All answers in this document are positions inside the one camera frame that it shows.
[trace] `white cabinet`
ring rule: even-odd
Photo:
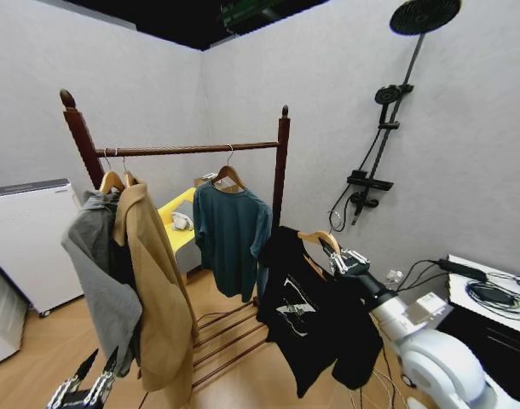
[[[78,211],[67,179],[0,187],[0,267],[40,314],[83,294],[61,247]]]

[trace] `rack finial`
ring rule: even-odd
[[[72,98],[71,93],[66,89],[60,89],[59,97],[61,98],[61,102],[63,102],[65,108],[76,108],[74,98]]]

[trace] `gray hoodie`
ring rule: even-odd
[[[123,377],[135,358],[131,344],[142,306],[131,287],[131,265],[114,260],[113,226],[119,193],[86,192],[84,201],[61,244],[78,274],[105,356],[118,347],[116,373]]]

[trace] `white appliance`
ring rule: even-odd
[[[27,304],[0,274],[0,361],[20,349]]]
[[[67,179],[0,187],[0,267],[41,316],[83,294],[61,247],[78,211]]]

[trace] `rack post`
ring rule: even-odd
[[[279,131],[277,132],[277,155],[275,160],[274,179],[274,220],[271,224],[272,230],[280,223],[280,211],[283,203],[283,189],[285,188],[286,154],[288,152],[288,138],[290,135],[291,119],[288,118],[288,106],[283,107],[282,117],[279,118]]]
[[[103,171],[101,162],[95,152],[95,145],[91,139],[84,117],[82,116],[82,113],[76,109],[76,102],[69,91],[66,89],[60,90],[59,97],[65,107],[63,116],[69,126],[74,143],[76,143],[78,151],[80,152],[80,157],[84,161],[86,170],[90,174],[90,179],[93,182],[94,188],[98,189],[105,172]]]

